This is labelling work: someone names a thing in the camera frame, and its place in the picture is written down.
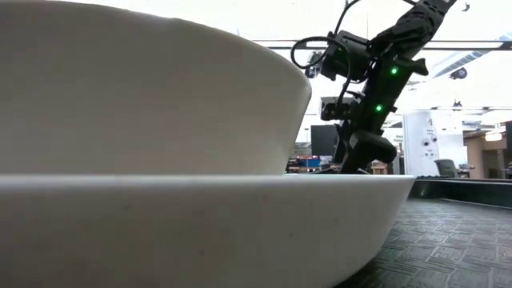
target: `large white bowl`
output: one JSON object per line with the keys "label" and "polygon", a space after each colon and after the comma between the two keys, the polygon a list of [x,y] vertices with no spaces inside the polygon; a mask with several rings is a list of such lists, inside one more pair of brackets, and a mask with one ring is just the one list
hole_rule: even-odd
{"label": "large white bowl", "polygon": [[0,177],[0,286],[332,288],[407,176]]}
{"label": "large white bowl", "polygon": [[267,48],[105,6],[0,18],[0,173],[283,173],[311,88]]}

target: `floor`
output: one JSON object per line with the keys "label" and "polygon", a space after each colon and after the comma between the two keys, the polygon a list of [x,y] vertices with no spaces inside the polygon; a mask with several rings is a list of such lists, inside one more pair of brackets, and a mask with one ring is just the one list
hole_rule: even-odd
{"label": "floor", "polygon": [[512,210],[408,200],[384,246],[337,288],[510,288]]}

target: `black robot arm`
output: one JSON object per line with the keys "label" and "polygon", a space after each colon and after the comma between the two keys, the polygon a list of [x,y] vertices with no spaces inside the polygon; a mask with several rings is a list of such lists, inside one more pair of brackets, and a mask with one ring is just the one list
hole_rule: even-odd
{"label": "black robot arm", "polygon": [[[382,125],[395,112],[398,96],[412,73],[428,75],[425,59],[412,58],[437,32],[456,0],[420,0],[389,29],[367,40],[346,31],[329,34],[320,74],[346,78],[336,103],[322,104],[322,120],[340,120],[333,163],[342,174],[355,174],[377,159],[392,162],[396,149],[382,137]],[[366,81],[361,93],[343,99],[350,82]]]}

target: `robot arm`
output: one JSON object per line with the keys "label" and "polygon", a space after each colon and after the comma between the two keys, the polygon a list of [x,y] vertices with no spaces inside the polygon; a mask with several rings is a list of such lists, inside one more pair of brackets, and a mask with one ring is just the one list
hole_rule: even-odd
{"label": "robot arm", "polygon": [[[396,149],[382,137],[382,124],[395,112],[398,96],[412,73],[428,75],[425,59],[412,58],[427,44],[442,24],[456,0],[420,0],[391,28],[367,40],[346,31],[329,34],[330,43],[321,63],[320,74],[335,80],[347,79],[336,103],[322,104],[322,120],[341,120],[336,125],[338,144],[333,162],[343,174],[377,159],[392,162]],[[343,101],[348,84],[366,81],[361,93]]]}

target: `textured black mat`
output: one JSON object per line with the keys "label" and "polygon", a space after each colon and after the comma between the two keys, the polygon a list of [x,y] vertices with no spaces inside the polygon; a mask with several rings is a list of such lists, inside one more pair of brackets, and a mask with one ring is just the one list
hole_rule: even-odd
{"label": "textured black mat", "polygon": [[511,288],[512,210],[408,200],[386,243],[339,288]]}

